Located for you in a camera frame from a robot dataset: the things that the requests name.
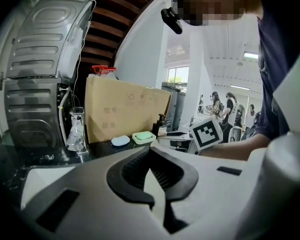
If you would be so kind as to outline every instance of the green soap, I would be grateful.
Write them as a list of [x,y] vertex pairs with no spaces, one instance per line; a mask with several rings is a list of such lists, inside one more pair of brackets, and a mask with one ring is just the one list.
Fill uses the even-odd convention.
[[136,135],[136,137],[138,138],[138,140],[143,141],[149,138],[152,138],[152,134],[150,132],[141,132],[138,135]]

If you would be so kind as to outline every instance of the marble countertop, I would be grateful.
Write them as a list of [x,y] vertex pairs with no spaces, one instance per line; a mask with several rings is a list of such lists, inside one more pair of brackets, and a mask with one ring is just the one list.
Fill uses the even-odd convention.
[[51,147],[21,147],[7,141],[10,136],[0,139],[0,181],[7,190],[11,203],[20,207],[21,197],[27,175],[34,168],[56,168],[73,166],[94,159],[113,155],[115,153],[148,146],[136,144],[130,137],[130,142],[123,146],[113,146],[111,141],[89,144],[89,154],[82,156],[63,148]]

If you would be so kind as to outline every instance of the green soap dish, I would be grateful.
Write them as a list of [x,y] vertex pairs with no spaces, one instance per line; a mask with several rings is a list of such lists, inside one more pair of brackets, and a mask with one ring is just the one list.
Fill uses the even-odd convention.
[[156,135],[154,135],[150,131],[142,131],[132,134],[132,139],[135,143],[141,145],[149,142],[153,142],[156,139]]

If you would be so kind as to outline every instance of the ceiling light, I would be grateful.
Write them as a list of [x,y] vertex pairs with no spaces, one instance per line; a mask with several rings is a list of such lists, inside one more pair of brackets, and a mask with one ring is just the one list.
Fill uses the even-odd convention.
[[230,87],[233,87],[233,88],[239,88],[239,89],[243,89],[243,90],[247,90],[247,91],[250,91],[250,88],[246,88],[246,87],[241,87],[241,86],[236,86],[236,85],[230,85]]
[[244,52],[243,57],[251,58],[251,59],[258,59],[259,55],[257,53]]

